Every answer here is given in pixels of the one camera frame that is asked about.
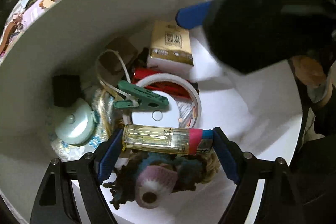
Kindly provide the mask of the person right hand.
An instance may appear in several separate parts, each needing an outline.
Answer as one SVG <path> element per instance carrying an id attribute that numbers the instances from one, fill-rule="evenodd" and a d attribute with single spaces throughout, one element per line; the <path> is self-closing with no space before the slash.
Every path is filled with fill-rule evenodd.
<path id="1" fill-rule="evenodd" d="M 306 86 L 317 88 L 324 84 L 327 75 L 321 64 L 307 56 L 295 56 L 291 58 L 295 76 Z"/>

